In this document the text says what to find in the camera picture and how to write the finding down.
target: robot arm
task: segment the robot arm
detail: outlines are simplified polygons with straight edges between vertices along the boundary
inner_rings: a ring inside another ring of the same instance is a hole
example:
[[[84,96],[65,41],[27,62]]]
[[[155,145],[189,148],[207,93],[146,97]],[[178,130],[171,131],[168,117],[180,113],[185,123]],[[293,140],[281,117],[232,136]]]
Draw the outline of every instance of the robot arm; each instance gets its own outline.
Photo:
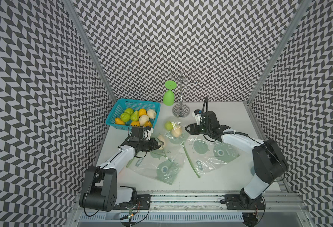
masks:
[[[192,115],[197,123],[185,128],[189,134],[208,135],[212,139],[234,145],[253,157],[255,175],[251,182],[241,189],[239,198],[241,206],[245,208],[250,207],[257,200],[261,201],[261,194],[277,177],[284,174],[288,167],[277,143],[271,139],[266,141],[252,139],[245,133],[220,125],[215,113],[208,111],[208,97],[204,101],[203,110],[196,110]]]
[[[99,166],[87,169],[79,200],[80,207],[111,211],[115,204],[130,208],[136,204],[136,189],[118,187],[117,175],[139,152],[160,148],[160,144],[150,138],[152,132],[151,127],[132,127],[130,136],[119,146],[114,156]],[[103,185],[96,186],[102,180]]]

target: black and white patterned backdrop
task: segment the black and white patterned backdrop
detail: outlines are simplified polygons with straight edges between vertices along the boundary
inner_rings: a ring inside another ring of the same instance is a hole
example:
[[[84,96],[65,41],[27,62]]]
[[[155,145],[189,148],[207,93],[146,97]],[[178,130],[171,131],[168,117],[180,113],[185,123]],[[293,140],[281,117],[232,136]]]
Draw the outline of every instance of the black and white patterned backdrop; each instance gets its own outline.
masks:
[[[186,101],[245,101],[298,0],[74,0],[116,98],[162,101],[164,72],[198,71]]]
[[[110,107],[60,0],[0,0],[0,226],[64,224]]]
[[[311,3],[252,107],[315,223],[333,226],[333,0]]]

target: blue plastic basket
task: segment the blue plastic basket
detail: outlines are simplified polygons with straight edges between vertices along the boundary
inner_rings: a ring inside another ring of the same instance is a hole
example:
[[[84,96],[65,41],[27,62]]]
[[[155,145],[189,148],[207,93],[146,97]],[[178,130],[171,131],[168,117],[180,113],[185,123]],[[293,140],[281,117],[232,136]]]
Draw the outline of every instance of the blue plastic basket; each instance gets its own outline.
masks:
[[[149,102],[149,101],[140,101],[140,100],[132,100],[132,99],[125,99],[121,98],[116,103],[115,106],[112,108],[110,114],[108,115],[106,119],[106,125],[111,125],[114,128],[122,129],[122,130],[128,130],[132,120],[129,120],[128,122],[125,122],[125,125],[117,125],[115,124],[115,118],[120,117],[120,115],[127,109],[132,108],[135,110],[140,110],[141,108],[144,108],[146,110],[153,109],[156,112],[155,119],[150,119],[150,123],[153,125],[153,128],[156,125],[156,121],[159,117],[160,112],[160,103],[158,102]]]

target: clear plastic bag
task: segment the clear plastic bag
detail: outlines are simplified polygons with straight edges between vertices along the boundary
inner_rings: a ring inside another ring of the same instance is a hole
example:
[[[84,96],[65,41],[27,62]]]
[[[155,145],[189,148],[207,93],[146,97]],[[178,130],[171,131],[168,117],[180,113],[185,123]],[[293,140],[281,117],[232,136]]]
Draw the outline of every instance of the clear plastic bag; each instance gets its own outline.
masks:
[[[173,129],[170,131],[165,130],[164,136],[166,140],[172,144],[181,145],[189,137],[189,133],[184,129],[186,125],[183,125],[177,119],[170,119],[168,121],[173,125]]]
[[[203,135],[187,139],[183,144],[185,154],[196,175],[200,178],[207,172],[239,157],[239,148],[219,141],[209,142]]]
[[[170,143],[165,136],[156,139],[162,144],[159,150],[147,152],[143,158],[133,158],[126,167],[140,175],[172,184],[184,166],[185,154],[179,152],[181,145]]]

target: orange fruit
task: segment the orange fruit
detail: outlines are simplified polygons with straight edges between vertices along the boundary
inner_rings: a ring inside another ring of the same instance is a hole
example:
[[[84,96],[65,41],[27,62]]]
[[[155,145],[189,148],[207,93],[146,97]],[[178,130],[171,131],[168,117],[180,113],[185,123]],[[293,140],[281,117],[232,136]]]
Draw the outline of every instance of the orange fruit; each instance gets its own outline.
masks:
[[[139,117],[141,117],[142,115],[146,114],[146,109],[140,109],[139,110]]]
[[[131,126],[138,126],[138,127],[140,127],[140,122],[139,121],[133,121],[133,122],[131,122],[130,125]]]
[[[120,118],[116,117],[115,118],[115,124],[117,124],[117,125],[125,125],[125,122],[123,122]]]
[[[146,126],[153,127],[153,125],[150,123],[150,121],[146,121],[146,123],[145,123],[144,127],[146,127]]]

